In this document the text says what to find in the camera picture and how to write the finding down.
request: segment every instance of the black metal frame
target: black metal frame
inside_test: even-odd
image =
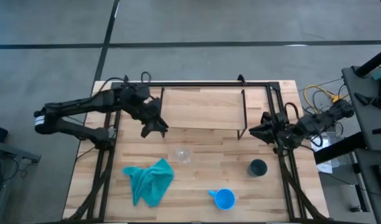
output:
[[[28,159],[31,161],[31,164],[38,164],[41,160],[41,155],[34,152],[25,151],[23,149],[10,146],[8,144],[4,144],[0,142],[0,154],[9,156],[11,159],[13,159],[18,166],[21,165],[22,161],[24,159]],[[8,169],[6,169],[5,173],[8,177],[14,177],[6,179],[5,181],[1,181],[1,191],[0,191],[0,223],[2,214],[5,211],[5,207],[7,205],[12,186],[15,182],[15,175],[18,171],[19,167],[16,166],[10,166]]]
[[[161,102],[161,105],[160,105],[160,112],[162,110],[162,107],[163,107],[163,96],[164,96],[164,90],[165,88],[164,87],[161,87],[161,92],[160,92],[160,102]],[[240,140],[243,136],[243,134],[245,134],[246,130],[247,130],[247,109],[246,109],[246,94],[245,94],[245,90],[242,90],[240,92],[242,94],[242,101],[243,101],[243,118],[244,118],[244,122],[245,122],[245,128],[243,129],[242,133],[240,134],[240,131],[237,130],[237,136],[238,136],[238,140]],[[166,133],[161,133],[161,137],[166,137]]]
[[[208,87],[215,87],[215,86],[238,86],[238,87],[245,87],[245,86],[255,86],[255,87],[264,87],[267,93],[267,98],[268,98],[268,105],[270,107],[270,113],[275,114],[275,106],[273,102],[273,97],[272,97],[272,91],[276,92],[276,97],[278,100],[278,106],[280,111],[283,111],[283,100],[281,97],[281,91],[280,91],[280,85],[278,82],[245,82],[244,78],[240,75],[240,79],[237,82],[151,82],[149,83],[150,87],[161,87],[161,101],[163,97],[163,92],[164,92],[164,87],[187,87],[187,86],[208,86]],[[112,88],[116,87],[120,84],[120,82],[113,82]],[[245,100],[245,90],[242,90],[242,95],[243,95],[243,106],[245,108],[245,129],[243,130],[242,134],[240,137],[244,134],[245,130],[247,129],[247,112],[246,112],[246,100]],[[116,117],[115,117],[115,124],[114,128],[117,130],[116,136],[118,134],[118,128],[119,128],[119,123],[120,123],[120,111],[116,112]],[[105,125],[104,127],[108,127],[110,123],[110,117],[111,114],[107,113],[105,116]],[[115,145],[116,145],[116,140],[113,146],[113,149],[109,151],[108,155],[108,161],[106,163],[106,168],[105,171],[111,171],[111,168],[113,166],[113,159],[114,159],[114,154],[115,154]],[[103,157],[105,155],[104,151],[100,151],[98,154],[98,159],[96,162],[96,167],[95,167],[95,175],[94,175],[94,182],[93,182],[93,189],[97,186],[95,186],[95,183],[97,180],[101,178],[101,169],[102,169],[102,162],[103,162]],[[294,155],[292,152],[290,152],[289,155],[290,158],[290,166],[291,166],[291,173],[295,177],[296,182],[299,184],[299,179],[298,179],[298,171],[296,168],[296,161],[294,159]],[[285,158],[283,156],[278,156],[278,159],[280,160],[280,164],[284,164],[282,162],[285,161]],[[105,218],[105,213],[106,213],[106,203],[108,200],[108,191],[109,191],[109,184],[110,184],[110,176],[111,172],[108,172],[108,177],[104,181],[104,187],[103,187],[103,193],[101,196],[101,205],[100,205],[100,211],[98,213],[98,218],[94,218],[94,208],[95,208],[95,201],[91,203],[91,205],[88,208],[88,213],[87,213],[87,218],[84,220],[66,220],[64,223],[103,223],[104,218]],[[283,181],[283,188],[284,188],[284,193],[285,193],[285,200],[286,200],[286,205],[288,208],[288,213],[289,213],[289,220],[292,221],[296,217],[294,215],[294,208],[291,200],[291,193],[289,189],[289,183],[286,181],[286,179],[282,176],[282,181]],[[302,205],[301,201],[298,200],[298,205],[300,208],[301,212],[301,218],[306,218],[305,215],[305,208]]]

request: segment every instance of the cup handle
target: cup handle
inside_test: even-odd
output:
[[[215,194],[216,194],[216,192],[215,192],[215,191],[213,191],[213,190],[209,190],[209,195],[211,195],[211,196],[215,197]]]

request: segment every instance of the black mug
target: black mug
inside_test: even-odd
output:
[[[266,174],[268,166],[261,159],[253,160],[248,166],[247,172],[248,175],[252,177],[261,177]]]

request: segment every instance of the butcher block tabletop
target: butcher block tabletop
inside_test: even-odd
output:
[[[276,82],[280,83],[283,103],[294,103],[302,113],[296,82],[292,80]],[[101,81],[96,82],[93,92],[96,93],[102,84]],[[105,89],[110,86],[111,83],[108,83],[105,85]],[[132,120],[129,114],[121,112],[105,221],[288,221],[278,156],[273,153],[272,146],[254,138],[248,131],[238,140],[236,132],[233,131],[233,129],[243,129],[244,125],[241,124],[243,118],[242,90],[245,90],[246,96],[248,128],[260,124],[262,113],[269,111],[265,87],[166,86],[164,89],[164,94],[167,93],[168,96],[167,100],[171,98],[174,103],[171,106],[167,105],[169,101],[166,102],[166,95],[164,95],[162,115],[166,113],[166,117],[163,116],[163,118],[169,126],[170,121],[173,121],[177,127],[189,128],[169,128],[165,138],[162,138],[160,133],[151,133],[146,138],[142,138],[143,125],[140,121]],[[161,87],[151,87],[151,94],[160,97]],[[275,94],[273,98],[276,111],[278,111]],[[181,108],[181,106],[190,104],[191,101],[192,104],[196,104],[195,108],[188,112]],[[230,110],[226,113],[223,106]],[[181,123],[176,117],[169,118],[169,114],[179,116],[174,111],[176,108],[182,110],[181,113],[185,114],[181,114],[181,116],[188,117],[190,122]],[[294,113],[290,113],[289,118],[291,123],[296,122]],[[85,125],[91,128],[103,127],[104,120],[104,114],[88,113]],[[93,144],[90,141],[82,141],[78,155],[92,147]],[[190,151],[190,162],[182,163],[177,160],[175,151],[178,149]],[[313,153],[305,148],[299,148],[294,151],[294,155],[302,190],[316,208],[323,215],[328,216]],[[92,150],[75,163],[63,218],[73,215],[90,192],[97,157],[98,150]],[[130,179],[122,173],[123,168],[127,166],[147,168],[153,166],[161,158],[165,158],[174,170],[174,180],[158,207],[148,207],[143,199],[137,206],[134,206]],[[250,177],[247,174],[247,167],[254,159],[262,159],[266,162],[268,172],[264,176]],[[235,193],[236,204],[231,210],[219,210],[215,206],[213,198],[208,194],[208,190],[221,188],[232,189]],[[99,212],[100,195],[101,193],[95,203],[96,214]],[[291,196],[294,209],[298,214],[294,191]]]

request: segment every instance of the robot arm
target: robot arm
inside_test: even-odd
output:
[[[62,103],[47,103],[40,111],[34,112],[35,131],[40,134],[65,133],[78,138],[86,138],[97,149],[111,146],[111,138],[105,128],[88,128],[63,120],[65,116],[97,111],[101,113],[124,110],[133,119],[144,125],[141,136],[145,138],[151,131],[167,132],[168,125],[160,117],[161,102],[150,96],[149,87],[144,83],[129,83],[128,79],[118,88],[99,91],[95,95]]]
[[[271,117],[268,112],[264,112],[261,125],[251,128],[249,131],[252,136],[267,144],[276,143],[280,146],[278,149],[282,147],[293,150],[300,146],[304,139],[318,135],[336,121],[350,118],[353,115],[352,106],[346,100],[339,100],[325,112],[302,116],[296,124],[289,124],[286,111],[277,113],[274,117]]]

